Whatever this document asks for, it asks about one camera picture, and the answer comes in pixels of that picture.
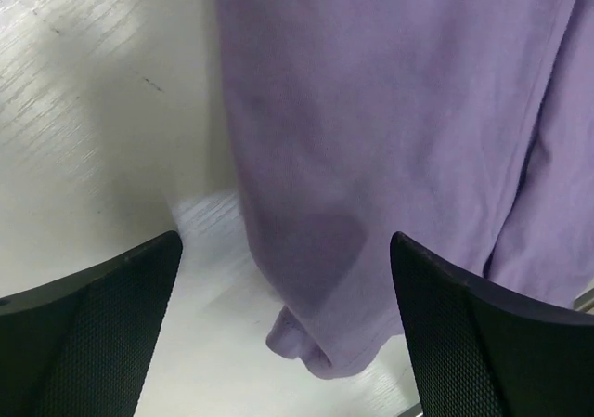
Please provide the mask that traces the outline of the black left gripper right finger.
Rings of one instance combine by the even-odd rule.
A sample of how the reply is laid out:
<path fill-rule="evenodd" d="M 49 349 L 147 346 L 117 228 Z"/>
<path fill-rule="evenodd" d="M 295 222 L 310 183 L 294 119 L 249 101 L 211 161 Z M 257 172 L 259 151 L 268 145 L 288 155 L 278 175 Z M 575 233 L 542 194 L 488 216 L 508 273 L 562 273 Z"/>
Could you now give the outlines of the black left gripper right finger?
<path fill-rule="evenodd" d="M 503 288 L 403 233 L 390 258 L 423 415 L 592 415 L 591 315 Z"/>

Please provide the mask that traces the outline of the lavender t shirt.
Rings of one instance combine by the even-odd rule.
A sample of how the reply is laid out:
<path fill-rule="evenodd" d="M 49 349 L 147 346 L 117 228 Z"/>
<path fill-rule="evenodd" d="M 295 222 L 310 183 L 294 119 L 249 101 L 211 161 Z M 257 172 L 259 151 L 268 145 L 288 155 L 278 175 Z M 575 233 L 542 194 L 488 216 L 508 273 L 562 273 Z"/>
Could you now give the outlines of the lavender t shirt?
<path fill-rule="evenodd" d="M 593 0 L 216 0 L 267 336 L 330 380 L 402 331 L 403 232 L 569 306 L 593 278 Z"/>

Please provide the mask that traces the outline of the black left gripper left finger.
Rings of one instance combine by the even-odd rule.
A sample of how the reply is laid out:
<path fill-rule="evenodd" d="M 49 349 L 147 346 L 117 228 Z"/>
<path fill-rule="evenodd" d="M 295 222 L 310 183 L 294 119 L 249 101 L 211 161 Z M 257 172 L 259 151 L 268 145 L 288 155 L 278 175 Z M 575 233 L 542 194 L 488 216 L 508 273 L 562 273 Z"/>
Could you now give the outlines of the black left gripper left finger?
<path fill-rule="evenodd" d="M 2 415 L 134 415 L 181 255 L 179 234 L 168 231 L 3 297 Z"/>

